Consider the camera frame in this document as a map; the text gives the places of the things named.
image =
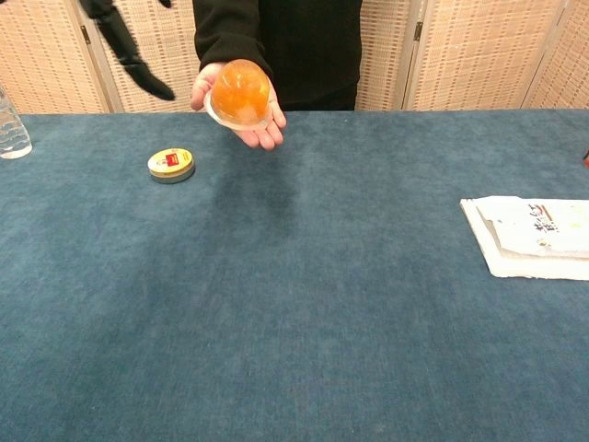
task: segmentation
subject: red label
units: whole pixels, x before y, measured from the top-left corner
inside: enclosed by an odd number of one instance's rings
[[[176,166],[178,162],[178,156],[176,154],[166,155],[166,162],[168,166]]]

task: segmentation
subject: black sleeve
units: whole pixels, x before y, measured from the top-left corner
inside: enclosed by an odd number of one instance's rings
[[[192,5],[201,68],[208,63],[245,58],[271,76],[260,42],[258,0],[192,0]]]

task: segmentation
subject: orange dessert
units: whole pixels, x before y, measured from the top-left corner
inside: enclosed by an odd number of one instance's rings
[[[229,123],[250,126],[264,122],[268,114],[270,81],[251,61],[235,60],[217,76],[211,92],[214,113]]]

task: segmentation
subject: black object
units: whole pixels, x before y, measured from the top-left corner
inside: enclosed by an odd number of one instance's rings
[[[173,100],[174,92],[155,77],[141,59],[137,45],[112,0],[79,0],[87,15],[98,25],[100,32],[125,68],[127,74],[143,90],[160,99]],[[170,8],[170,0],[159,0]]]

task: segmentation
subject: blue felt surface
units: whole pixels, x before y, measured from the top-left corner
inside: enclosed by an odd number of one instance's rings
[[[587,199],[589,111],[26,116],[3,441],[589,440],[589,284],[493,278],[465,197]],[[197,171],[154,182],[157,150]]]

